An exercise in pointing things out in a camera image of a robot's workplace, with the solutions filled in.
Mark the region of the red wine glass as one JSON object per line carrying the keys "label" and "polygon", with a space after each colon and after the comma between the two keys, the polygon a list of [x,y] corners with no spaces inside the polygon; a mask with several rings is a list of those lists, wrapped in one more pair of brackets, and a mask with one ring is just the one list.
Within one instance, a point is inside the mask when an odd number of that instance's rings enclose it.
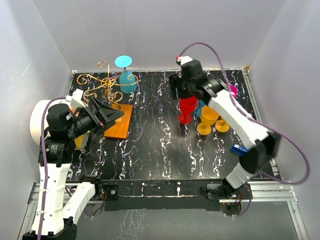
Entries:
{"label": "red wine glass", "polygon": [[189,124],[192,121],[191,113],[195,110],[198,99],[195,96],[181,98],[179,106],[181,113],[178,115],[178,121],[181,124]]}

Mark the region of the blue wine glass front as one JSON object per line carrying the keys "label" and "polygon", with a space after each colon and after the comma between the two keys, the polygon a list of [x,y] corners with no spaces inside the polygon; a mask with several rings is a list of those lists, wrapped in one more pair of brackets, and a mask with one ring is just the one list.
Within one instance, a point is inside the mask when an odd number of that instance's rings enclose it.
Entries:
{"label": "blue wine glass front", "polygon": [[198,118],[201,118],[201,115],[202,115],[202,110],[203,108],[206,106],[206,104],[202,101],[202,100],[199,100],[198,101],[198,104],[197,104],[197,111],[196,111],[196,114],[197,114],[197,117]]}

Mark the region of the teal wine glass back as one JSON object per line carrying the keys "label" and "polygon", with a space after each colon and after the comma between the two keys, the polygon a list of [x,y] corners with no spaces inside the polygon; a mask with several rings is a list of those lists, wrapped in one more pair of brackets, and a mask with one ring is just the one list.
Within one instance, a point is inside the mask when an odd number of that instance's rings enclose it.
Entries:
{"label": "teal wine glass back", "polygon": [[133,93],[137,89],[137,80],[128,67],[132,64],[133,60],[128,55],[121,55],[115,59],[115,65],[123,68],[124,71],[119,77],[120,90],[125,94]]}

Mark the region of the orange glass yellow base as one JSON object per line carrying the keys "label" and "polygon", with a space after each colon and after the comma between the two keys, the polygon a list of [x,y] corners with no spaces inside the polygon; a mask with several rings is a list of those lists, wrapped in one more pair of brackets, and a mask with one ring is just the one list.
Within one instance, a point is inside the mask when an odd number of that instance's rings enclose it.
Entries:
{"label": "orange glass yellow base", "polygon": [[215,128],[220,133],[226,133],[230,129],[230,125],[221,117],[215,122]]}
{"label": "orange glass yellow base", "polygon": [[200,123],[197,125],[197,131],[200,135],[206,136],[212,132],[212,125],[218,120],[219,114],[210,108],[204,106],[201,111]]}

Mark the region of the magenta wine glass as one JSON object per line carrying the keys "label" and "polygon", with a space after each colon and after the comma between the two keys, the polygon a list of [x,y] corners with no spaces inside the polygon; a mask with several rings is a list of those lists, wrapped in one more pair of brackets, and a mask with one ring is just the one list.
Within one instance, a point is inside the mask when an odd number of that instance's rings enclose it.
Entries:
{"label": "magenta wine glass", "polygon": [[237,89],[237,87],[231,84],[230,87],[229,87],[229,90],[230,90],[230,94],[231,94],[234,98],[237,98],[237,96],[238,96],[238,89]]}

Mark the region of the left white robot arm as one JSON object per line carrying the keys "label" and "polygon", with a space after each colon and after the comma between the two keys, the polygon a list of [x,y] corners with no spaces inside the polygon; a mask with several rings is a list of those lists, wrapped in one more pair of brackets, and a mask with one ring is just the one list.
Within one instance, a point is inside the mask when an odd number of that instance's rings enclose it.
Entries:
{"label": "left white robot arm", "polygon": [[64,203],[66,180],[76,138],[103,134],[124,112],[91,98],[94,110],[70,95],[42,100],[33,109],[40,120],[38,164],[39,196],[34,221],[24,240],[74,240],[77,223],[91,199],[103,195],[97,176],[86,175]]}

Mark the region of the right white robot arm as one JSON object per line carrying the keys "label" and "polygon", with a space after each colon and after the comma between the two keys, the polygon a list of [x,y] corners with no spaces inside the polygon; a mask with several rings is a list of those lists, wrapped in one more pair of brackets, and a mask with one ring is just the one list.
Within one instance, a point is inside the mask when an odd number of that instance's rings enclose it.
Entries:
{"label": "right white robot arm", "polygon": [[226,83],[220,79],[209,79],[198,60],[179,56],[176,63],[180,71],[169,77],[172,98],[203,101],[226,120],[247,149],[222,183],[212,190],[213,194],[233,199],[240,194],[241,187],[276,156],[281,136],[255,123],[235,100]]}

